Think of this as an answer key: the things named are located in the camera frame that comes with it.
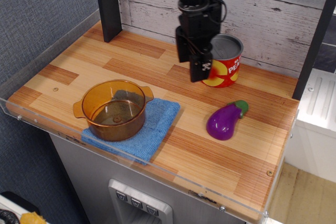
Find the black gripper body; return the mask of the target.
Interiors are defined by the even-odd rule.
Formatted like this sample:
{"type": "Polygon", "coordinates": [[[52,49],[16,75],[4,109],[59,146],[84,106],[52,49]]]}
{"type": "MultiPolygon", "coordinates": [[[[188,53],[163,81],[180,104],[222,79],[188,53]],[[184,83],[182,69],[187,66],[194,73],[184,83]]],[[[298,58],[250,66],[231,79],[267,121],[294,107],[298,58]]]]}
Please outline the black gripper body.
{"type": "Polygon", "coordinates": [[[178,8],[182,13],[175,31],[177,52],[179,61],[187,62],[190,55],[203,54],[203,49],[209,48],[212,38],[219,34],[226,18],[226,4],[223,0],[205,0],[192,6],[179,1],[178,8]]]}

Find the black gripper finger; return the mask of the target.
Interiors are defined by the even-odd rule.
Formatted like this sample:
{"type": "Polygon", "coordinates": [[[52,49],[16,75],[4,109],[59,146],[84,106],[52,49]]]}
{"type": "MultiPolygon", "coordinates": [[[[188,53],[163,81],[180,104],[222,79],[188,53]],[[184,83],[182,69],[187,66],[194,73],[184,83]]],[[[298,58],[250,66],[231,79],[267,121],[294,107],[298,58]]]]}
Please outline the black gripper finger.
{"type": "Polygon", "coordinates": [[[213,56],[211,52],[190,56],[191,82],[206,80],[212,68],[213,56]]]}

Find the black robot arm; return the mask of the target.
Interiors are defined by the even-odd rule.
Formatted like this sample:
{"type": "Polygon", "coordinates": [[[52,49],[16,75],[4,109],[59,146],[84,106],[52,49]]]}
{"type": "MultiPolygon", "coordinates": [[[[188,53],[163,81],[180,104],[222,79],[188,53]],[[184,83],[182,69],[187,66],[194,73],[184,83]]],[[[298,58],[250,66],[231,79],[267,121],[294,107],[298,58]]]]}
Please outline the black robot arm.
{"type": "Polygon", "coordinates": [[[180,62],[190,63],[191,82],[208,78],[213,61],[212,39],[220,33],[227,7],[223,0],[179,0],[180,25],[175,31],[180,62]]]}

